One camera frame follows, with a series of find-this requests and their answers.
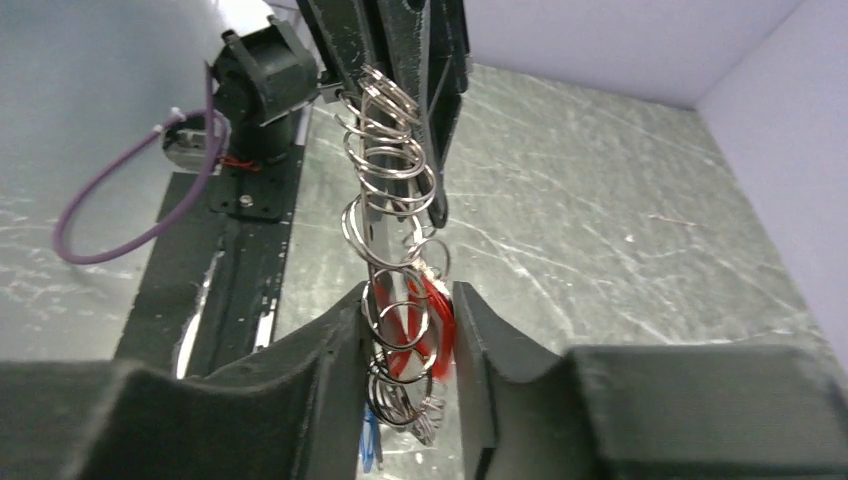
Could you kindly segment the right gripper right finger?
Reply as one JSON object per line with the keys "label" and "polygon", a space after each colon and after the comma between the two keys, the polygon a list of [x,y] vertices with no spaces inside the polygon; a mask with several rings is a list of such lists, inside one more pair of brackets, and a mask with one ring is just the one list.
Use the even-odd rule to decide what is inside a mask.
{"label": "right gripper right finger", "polygon": [[468,479],[843,479],[847,399],[789,345],[556,354],[453,287]]}

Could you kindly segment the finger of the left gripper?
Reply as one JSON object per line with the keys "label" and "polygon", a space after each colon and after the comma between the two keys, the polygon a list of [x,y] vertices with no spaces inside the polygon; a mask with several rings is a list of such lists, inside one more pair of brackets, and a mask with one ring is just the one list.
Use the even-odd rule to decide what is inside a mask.
{"label": "finger of the left gripper", "polygon": [[449,214],[445,163],[472,69],[464,2],[379,1],[377,5],[392,79],[419,105],[420,123],[414,135],[437,178],[428,213],[432,223],[443,228]]}
{"label": "finger of the left gripper", "polygon": [[335,100],[358,93],[363,67],[385,67],[385,36],[378,3],[368,0],[298,0],[297,5],[324,64],[320,84]]}

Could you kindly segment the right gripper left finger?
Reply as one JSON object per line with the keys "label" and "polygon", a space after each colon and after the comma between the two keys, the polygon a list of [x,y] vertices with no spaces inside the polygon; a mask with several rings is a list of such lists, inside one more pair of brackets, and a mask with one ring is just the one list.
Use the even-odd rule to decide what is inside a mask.
{"label": "right gripper left finger", "polygon": [[352,479],[362,290],[205,378],[142,362],[5,362],[5,479]]}

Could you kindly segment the metal keyring with keys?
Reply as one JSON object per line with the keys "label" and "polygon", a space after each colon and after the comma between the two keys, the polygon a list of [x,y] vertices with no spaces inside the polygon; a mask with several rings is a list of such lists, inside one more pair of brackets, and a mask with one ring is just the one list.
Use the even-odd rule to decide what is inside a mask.
{"label": "metal keyring with keys", "polygon": [[383,465],[384,430],[432,445],[444,422],[456,322],[448,291],[448,246],[426,214],[440,186],[416,139],[420,107],[395,81],[365,64],[349,111],[335,119],[359,192],[341,214],[342,234],[365,262],[360,308],[367,334],[362,469]]}

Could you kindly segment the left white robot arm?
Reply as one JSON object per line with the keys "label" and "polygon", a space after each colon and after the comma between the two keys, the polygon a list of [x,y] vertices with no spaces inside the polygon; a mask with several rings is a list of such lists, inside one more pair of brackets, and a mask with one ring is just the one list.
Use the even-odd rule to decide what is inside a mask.
{"label": "left white robot arm", "polygon": [[209,187],[192,195],[240,222],[294,211],[305,153],[299,128],[318,98],[346,109],[342,149],[374,215],[446,225],[444,164],[469,86],[460,1],[302,1],[310,37],[265,1],[199,1],[211,23],[207,106],[179,115],[164,152]]}

